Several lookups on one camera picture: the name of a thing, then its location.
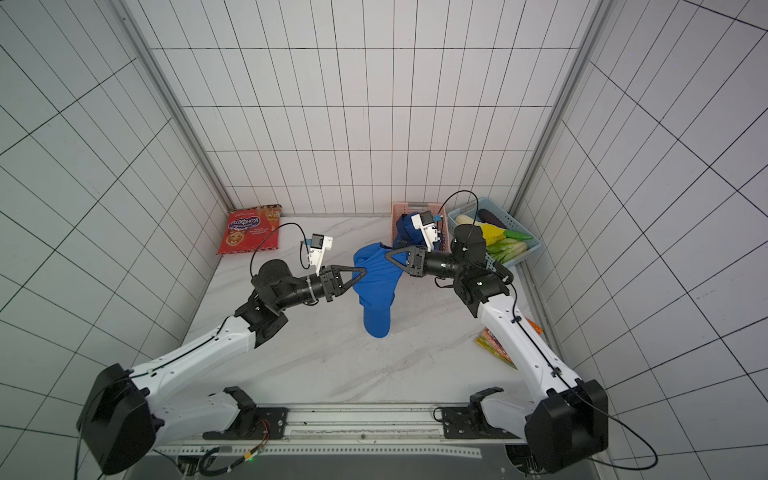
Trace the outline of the blue baseball cap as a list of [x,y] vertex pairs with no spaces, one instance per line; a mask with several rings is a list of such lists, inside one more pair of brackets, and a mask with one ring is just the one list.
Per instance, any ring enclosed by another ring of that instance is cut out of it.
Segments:
[[353,289],[363,308],[363,325],[374,338],[386,337],[391,328],[391,306],[403,271],[386,258],[391,247],[373,243],[359,249],[353,256],[354,266],[365,268],[366,275]]

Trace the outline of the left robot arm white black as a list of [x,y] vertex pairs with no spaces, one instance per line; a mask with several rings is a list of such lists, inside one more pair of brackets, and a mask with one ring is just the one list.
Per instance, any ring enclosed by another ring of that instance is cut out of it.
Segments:
[[264,263],[251,279],[247,301],[210,332],[132,368],[113,364],[102,370],[76,422],[82,444],[103,474],[115,475],[169,442],[208,433],[249,439],[265,430],[257,404],[237,386],[198,399],[176,396],[270,340],[287,324],[287,309],[331,302],[366,274],[363,267],[330,265],[295,277],[282,260]]

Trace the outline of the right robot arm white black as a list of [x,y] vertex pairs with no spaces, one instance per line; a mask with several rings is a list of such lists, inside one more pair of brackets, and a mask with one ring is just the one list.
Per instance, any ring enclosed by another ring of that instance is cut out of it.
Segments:
[[523,376],[527,394],[500,387],[471,395],[465,407],[444,407],[448,438],[515,440],[535,472],[555,473],[607,449],[608,397],[595,380],[583,381],[524,318],[510,270],[486,259],[477,226],[455,229],[448,252],[408,246],[385,258],[412,277],[448,279],[473,317],[493,335]]

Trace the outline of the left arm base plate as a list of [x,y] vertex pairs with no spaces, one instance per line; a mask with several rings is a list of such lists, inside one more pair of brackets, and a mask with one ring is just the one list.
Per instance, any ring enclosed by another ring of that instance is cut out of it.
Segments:
[[284,437],[289,412],[285,407],[249,408],[241,411],[225,430],[205,432],[202,437],[209,441],[257,441],[264,436],[280,440]]

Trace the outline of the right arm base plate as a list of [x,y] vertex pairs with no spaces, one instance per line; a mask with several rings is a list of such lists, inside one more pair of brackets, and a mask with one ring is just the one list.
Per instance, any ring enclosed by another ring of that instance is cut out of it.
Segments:
[[438,406],[433,409],[432,416],[442,427],[446,439],[518,440],[516,435],[488,425],[479,411],[471,406]]

